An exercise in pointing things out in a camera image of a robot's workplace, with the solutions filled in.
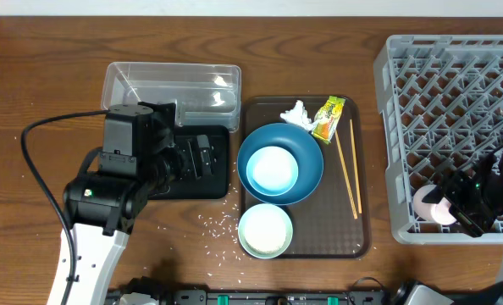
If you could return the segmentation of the light blue bowl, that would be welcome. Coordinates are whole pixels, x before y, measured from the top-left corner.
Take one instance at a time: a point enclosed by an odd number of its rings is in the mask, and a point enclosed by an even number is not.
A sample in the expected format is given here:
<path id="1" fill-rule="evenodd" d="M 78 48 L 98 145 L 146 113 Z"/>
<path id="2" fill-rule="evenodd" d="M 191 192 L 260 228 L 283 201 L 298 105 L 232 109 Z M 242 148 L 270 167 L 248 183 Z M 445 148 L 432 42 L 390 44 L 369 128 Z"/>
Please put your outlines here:
<path id="1" fill-rule="evenodd" d="M 295 157 L 282 147 L 260 148 L 246 164 L 246 178 L 251 188 L 264 196 L 285 194 L 296 184 L 298 175 Z"/>

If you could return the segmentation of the pink cup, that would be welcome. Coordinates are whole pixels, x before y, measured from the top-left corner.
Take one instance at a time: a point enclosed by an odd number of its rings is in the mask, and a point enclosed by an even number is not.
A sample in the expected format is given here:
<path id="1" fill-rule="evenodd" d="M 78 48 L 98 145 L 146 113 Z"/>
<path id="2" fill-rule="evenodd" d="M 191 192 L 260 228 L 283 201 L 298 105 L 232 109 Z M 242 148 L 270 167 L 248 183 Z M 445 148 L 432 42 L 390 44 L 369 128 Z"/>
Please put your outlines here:
<path id="1" fill-rule="evenodd" d="M 453 225 L 456 219 L 450 213 L 450 202 L 443 198 L 439 203 L 426 203 L 423 199 L 435 185 L 427 185 L 419 188 L 413 195 L 412 207 L 414 212 L 422 219 L 440 225 Z"/>

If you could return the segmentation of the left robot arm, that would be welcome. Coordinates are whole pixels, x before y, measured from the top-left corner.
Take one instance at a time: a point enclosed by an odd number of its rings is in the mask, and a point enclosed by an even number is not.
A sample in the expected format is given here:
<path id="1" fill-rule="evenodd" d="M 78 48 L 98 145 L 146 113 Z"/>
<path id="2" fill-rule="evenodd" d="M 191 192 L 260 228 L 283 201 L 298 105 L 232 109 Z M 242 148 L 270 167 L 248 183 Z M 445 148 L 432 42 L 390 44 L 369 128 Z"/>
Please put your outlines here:
<path id="1" fill-rule="evenodd" d="M 101 304 L 135 220 L 151 200 L 219 199 L 229 132 L 174 124 L 175 106 L 140 102 L 103 111 L 103 144 L 64 188 L 64 227 L 51 304 Z"/>

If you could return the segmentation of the white tissue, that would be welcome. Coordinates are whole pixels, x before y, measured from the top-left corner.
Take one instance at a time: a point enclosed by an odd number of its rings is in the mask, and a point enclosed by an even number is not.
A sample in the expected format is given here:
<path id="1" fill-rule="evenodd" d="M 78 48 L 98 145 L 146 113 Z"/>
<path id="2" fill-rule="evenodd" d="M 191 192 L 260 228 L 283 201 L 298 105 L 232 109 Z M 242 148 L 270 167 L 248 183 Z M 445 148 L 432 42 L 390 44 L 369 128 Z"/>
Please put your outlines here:
<path id="1" fill-rule="evenodd" d="M 311 132 L 315 127 L 314 122 L 308 117 L 302 100 L 297 100 L 294 108 L 284 111 L 279 117 L 285 123 L 298 126 L 306 132 Z"/>

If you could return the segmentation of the green bowl with rice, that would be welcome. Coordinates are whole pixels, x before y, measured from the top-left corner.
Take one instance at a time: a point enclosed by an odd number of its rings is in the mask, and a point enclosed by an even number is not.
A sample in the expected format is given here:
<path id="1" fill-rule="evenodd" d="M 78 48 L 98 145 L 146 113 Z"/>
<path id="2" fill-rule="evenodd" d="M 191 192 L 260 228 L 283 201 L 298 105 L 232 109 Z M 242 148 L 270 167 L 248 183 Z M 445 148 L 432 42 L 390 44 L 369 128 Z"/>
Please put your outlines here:
<path id="1" fill-rule="evenodd" d="M 293 224 L 280 207 L 261 203 L 248 208 L 238 224 L 241 247 L 252 257 L 279 257 L 291 244 Z"/>

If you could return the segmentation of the dark blue plate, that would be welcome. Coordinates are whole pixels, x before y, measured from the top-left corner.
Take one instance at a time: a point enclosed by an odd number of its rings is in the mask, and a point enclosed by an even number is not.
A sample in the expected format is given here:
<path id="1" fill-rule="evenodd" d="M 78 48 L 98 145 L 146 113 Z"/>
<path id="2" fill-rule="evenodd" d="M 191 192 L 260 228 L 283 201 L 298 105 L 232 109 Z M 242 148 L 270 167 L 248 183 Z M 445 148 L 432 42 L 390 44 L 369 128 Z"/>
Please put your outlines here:
<path id="1" fill-rule="evenodd" d="M 246 166 L 252 154 L 265 147 L 280 147 L 296 160 L 296 183 L 286 193 L 277 196 L 263 195 L 252 187 Z M 264 125 L 254 130 L 242 143 L 237 156 L 240 183 L 257 200 L 275 205 L 291 205 L 309 197 L 323 176 L 323 154 L 318 143 L 303 129 L 285 123 Z"/>

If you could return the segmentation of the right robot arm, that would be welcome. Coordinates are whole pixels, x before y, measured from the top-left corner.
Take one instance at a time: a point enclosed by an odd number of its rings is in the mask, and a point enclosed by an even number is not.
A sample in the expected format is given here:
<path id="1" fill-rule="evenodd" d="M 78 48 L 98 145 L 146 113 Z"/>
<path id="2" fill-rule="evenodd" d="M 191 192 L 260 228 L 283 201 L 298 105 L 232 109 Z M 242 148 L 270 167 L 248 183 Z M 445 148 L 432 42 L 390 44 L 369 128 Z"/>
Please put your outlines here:
<path id="1" fill-rule="evenodd" d="M 419 188 L 412 207 L 437 225 L 457 225 L 469 238 L 490 235 L 503 216 L 503 143 L 473 163 L 471 171 L 458 169 Z M 503 253 L 494 284 L 482 290 L 448 293 L 413 280 L 402 284 L 389 303 L 503 304 Z"/>

